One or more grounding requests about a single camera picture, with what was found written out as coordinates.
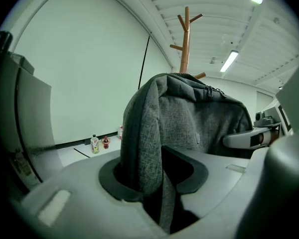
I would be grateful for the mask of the grey fabric backpack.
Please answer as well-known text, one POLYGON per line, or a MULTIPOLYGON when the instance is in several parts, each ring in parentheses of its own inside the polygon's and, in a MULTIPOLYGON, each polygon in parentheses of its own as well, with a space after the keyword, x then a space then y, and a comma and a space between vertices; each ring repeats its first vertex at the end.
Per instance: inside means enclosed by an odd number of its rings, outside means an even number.
POLYGON ((193 223, 161 157, 163 146, 249 159, 251 150, 227 148, 222 137, 252 129, 247 108, 188 74, 159 74, 129 101, 123 116, 119 179, 143 194, 144 209, 171 234, 193 223))

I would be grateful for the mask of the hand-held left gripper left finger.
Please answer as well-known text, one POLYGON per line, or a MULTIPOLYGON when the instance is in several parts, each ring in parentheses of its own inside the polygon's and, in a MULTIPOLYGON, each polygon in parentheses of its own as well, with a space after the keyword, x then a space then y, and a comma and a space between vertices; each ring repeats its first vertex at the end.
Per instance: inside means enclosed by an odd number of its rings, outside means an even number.
POLYGON ((20 213, 42 239, 165 239, 142 193, 116 180, 120 153, 68 165, 33 189, 20 213))

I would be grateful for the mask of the ceiling tube light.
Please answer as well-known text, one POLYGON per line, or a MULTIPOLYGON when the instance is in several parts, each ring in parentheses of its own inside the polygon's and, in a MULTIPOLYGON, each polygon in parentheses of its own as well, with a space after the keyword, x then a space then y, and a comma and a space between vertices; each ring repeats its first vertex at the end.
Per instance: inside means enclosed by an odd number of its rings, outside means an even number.
POLYGON ((227 60, 223 63, 220 72, 221 73, 225 73, 229 67, 232 65, 232 63, 236 60, 236 58, 238 57, 239 52, 236 50, 232 50, 227 58, 227 60))

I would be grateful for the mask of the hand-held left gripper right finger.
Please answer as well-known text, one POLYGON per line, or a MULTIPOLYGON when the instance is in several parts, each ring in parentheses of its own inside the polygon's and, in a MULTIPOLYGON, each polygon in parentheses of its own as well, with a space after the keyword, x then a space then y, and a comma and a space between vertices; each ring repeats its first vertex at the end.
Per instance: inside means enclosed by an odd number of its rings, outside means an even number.
POLYGON ((183 207, 182 229, 174 236, 236 236, 269 149, 255 150, 250 159, 168 146, 161 150, 183 207))

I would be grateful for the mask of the wooden coat stand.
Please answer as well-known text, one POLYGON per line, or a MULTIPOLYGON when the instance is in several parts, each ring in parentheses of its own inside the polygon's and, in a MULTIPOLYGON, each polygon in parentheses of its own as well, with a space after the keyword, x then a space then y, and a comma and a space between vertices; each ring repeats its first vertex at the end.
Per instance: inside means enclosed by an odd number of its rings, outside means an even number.
POLYGON ((177 51, 181 51, 181 60, 180 60, 180 69, 179 72, 181 74, 186 74, 188 70, 188 64, 189 64, 189 50, 190 50, 190 25, 197 21, 198 19, 202 18, 203 14, 198 14, 193 18, 190 18, 189 15, 189 7, 185 7, 185 16, 184 18, 181 17, 179 14, 177 16, 180 25, 183 29, 183 41, 182 41, 182 46, 178 46, 175 44, 171 44, 170 48, 175 49, 177 51))

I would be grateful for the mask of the yellow tea bottle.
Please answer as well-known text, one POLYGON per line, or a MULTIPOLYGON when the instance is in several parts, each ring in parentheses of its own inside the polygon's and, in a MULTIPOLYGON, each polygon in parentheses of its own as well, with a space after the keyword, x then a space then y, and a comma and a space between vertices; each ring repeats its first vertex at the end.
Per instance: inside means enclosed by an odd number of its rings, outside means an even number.
POLYGON ((91 143, 92 153, 93 154, 99 153, 99 139, 96 137, 95 134, 91 137, 90 143, 91 143))

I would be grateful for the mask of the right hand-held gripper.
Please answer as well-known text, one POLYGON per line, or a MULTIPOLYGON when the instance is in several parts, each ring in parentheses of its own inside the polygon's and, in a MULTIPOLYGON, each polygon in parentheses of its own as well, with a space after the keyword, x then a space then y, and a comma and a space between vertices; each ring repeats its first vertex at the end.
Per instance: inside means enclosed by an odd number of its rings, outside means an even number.
POLYGON ((283 139, 284 149, 299 149, 299 67, 278 91, 276 98, 255 113, 254 130, 223 136, 228 148, 269 146, 283 139))

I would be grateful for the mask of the thin black pen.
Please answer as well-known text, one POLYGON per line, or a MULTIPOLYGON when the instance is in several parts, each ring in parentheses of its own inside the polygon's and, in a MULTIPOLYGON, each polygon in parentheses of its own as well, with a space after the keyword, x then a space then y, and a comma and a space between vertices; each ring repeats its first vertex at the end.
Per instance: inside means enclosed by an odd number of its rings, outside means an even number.
POLYGON ((85 156, 85 157, 87 157, 87 158, 90 158, 90 156, 88 156, 88 155, 82 153, 81 151, 77 150, 76 148, 73 148, 73 149, 74 149, 75 151, 77 151, 78 153, 80 153, 81 155, 83 155, 83 156, 85 156))

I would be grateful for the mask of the black mini fridge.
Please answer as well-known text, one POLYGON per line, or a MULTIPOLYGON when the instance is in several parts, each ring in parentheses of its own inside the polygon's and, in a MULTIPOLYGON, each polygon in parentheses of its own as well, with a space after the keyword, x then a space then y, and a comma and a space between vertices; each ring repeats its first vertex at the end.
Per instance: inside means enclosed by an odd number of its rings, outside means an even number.
POLYGON ((48 175, 37 158, 54 147, 51 87, 34 76, 24 56, 9 50, 12 40, 0 31, 0 146, 12 181, 28 193, 48 175))

